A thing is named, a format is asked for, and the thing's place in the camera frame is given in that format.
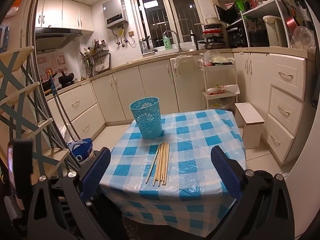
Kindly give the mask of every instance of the silver bolt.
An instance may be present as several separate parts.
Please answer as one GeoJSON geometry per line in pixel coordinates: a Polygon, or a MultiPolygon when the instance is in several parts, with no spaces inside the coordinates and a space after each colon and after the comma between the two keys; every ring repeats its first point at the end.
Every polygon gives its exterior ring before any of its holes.
{"type": "Polygon", "coordinates": [[[76,175],[77,175],[76,171],[70,171],[70,172],[68,173],[68,177],[69,177],[69,178],[73,178],[73,177],[75,177],[76,175]]]}
{"type": "Polygon", "coordinates": [[[45,176],[44,175],[39,177],[39,181],[44,181],[44,180],[45,180],[45,176]]]}
{"type": "Polygon", "coordinates": [[[283,176],[281,174],[276,175],[277,180],[283,180],[283,176]]]}
{"type": "Polygon", "coordinates": [[[246,170],[245,171],[245,174],[248,176],[248,177],[252,177],[254,175],[254,172],[252,170],[246,170]]]}

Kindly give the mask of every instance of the bundle of chopsticks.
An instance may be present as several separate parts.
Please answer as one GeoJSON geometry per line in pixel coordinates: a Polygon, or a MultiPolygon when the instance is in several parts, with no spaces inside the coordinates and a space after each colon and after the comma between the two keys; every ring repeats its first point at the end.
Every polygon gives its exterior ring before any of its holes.
{"type": "Polygon", "coordinates": [[[150,171],[149,171],[149,174],[147,177],[146,184],[149,181],[149,178],[150,178],[153,166],[155,165],[157,156],[159,156],[159,157],[158,157],[158,162],[157,162],[157,166],[156,166],[155,177],[153,179],[153,186],[155,185],[156,181],[159,182],[158,187],[160,187],[161,181],[163,182],[162,185],[165,186],[167,184],[169,149],[170,149],[170,145],[166,142],[163,142],[162,144],[160,144],[158,146],[156,155],[155,155],[153,162],[152,162],[152,165],[150,167],[150,171]]]}

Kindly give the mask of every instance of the plastic table cover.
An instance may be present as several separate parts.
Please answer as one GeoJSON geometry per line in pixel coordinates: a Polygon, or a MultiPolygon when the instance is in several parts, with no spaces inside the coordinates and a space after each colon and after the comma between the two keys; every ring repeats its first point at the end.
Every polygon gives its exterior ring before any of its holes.
{"type": "Polygon", "coordinates": [[[245,150],[232,112],[205,110],[162,115],[164,133],[141,138],[133,121],[111,153],[100,185],[124,215],[144,224],[169,225],[205,237],[232,205],[211,162],[215,145],[246,169],[245,150]],[[170,144],[166,186],[152,186],[156,164],[146,179],[157,147],[170,144]]]}

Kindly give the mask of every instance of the window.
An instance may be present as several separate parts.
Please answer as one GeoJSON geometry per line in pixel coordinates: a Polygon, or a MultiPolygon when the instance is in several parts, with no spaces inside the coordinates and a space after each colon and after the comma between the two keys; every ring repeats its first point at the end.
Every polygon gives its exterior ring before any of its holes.
{"type": "MultiPolygon", "coordinates": [[[[142,39],[150,36],[150,47],[164,49],[163,33],[167,30],[175,31],[181,46],[191,45],[190,30],[201,40],[202,27],[195,0],[134,0],[136,16],[142,39]]],[[[172,46],[175,48],[177,38],[167,33],[172,46]]]]}

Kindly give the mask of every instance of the countertop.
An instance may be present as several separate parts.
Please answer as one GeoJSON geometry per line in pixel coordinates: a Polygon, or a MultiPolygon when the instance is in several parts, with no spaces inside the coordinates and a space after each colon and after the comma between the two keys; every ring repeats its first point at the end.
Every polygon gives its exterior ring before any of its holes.
{"type": "MultiPolygon", "coordinates": [[[[290,55],[290,56],[295,56],[295,57],[302,57],[302,58],[307,58],[310,60],[316,59],[316,55],[310,51],[303,50],[303,49],[284,48],[284,47],[251,47],[251,48],[217,49],[217,50],[220,53],[228,53],[228,52],[229,53],[233,53],[233,52],[275,53],[275,54],[290,55]]],[[[187,52],[182,52],[182,53],[172,53],[172,54],[166,54],[166,55],[161,55],[161,56],[157,56],[157,57],[149,57],[149,58],[145,58],[145,59],[141,59],[141,60],[137,60],[137,61],[128,62],[126,64],[114,67],[114,68],[112,68],[102,74],[96,75],[92,78],[88,78],[83,81],[79,81],[71,86],[63,88],[58,91],[58,94],[60,95],[62,93],[65,93],[65,92],[73,89],[73,88],[76,88],[78,86],[82,86],[90,81],[93,81],[97,78],[110,75],[110,74],[112,74],[114,72],[118,72],[120,70],[124,70],[127,68],[131,68],[131,67],[135,67],[138,65],[143,65],[143,64],[147,64],[147,63],[151,63],[151,62],[155,62],[155,61],[159,61],[159,60],[170,59],[170,58],[177,57],[180,55],[199,55],[201,53],[205,53],[206,51],[207,51],[206,49],[203,49],[203,50],[192,51],[192,52],[187,51],[187,52]]],[[[53,95],[52,94],[48,95],[45,98],[48,101],[53,98],[53,95]]]]}

